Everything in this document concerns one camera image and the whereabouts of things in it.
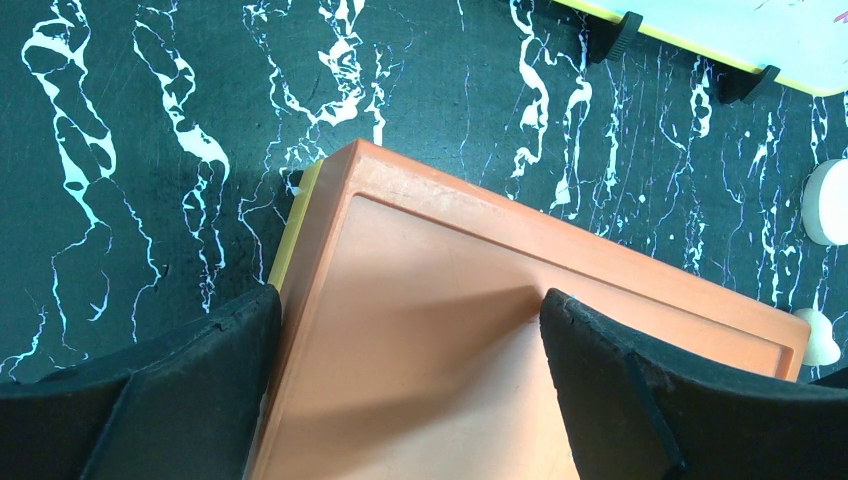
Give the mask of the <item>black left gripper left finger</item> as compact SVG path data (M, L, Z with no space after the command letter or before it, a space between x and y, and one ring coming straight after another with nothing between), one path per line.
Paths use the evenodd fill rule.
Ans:
M157 338L1 387L5 479L240 479L281 330L251 290Z

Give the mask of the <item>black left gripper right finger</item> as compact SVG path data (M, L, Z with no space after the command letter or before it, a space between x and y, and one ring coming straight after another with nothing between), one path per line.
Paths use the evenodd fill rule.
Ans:
M718 363L550 289L540 333L583 479L843 479L847 373Z

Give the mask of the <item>beige gourd makeup sponge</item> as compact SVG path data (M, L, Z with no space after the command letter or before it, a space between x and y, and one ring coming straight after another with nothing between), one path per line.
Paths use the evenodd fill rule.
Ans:
M834 340L831 320L821 311L813 308L798 309L793 312L793 315L810 327L802 364L819 367L837 363L841 358L841 349Z

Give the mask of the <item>orange drawer organizer box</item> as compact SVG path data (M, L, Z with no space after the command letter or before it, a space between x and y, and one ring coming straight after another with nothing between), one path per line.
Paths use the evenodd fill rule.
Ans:
M304 170L249 479L574 479L540 335L558 289L793 381L801 319L365 140Z

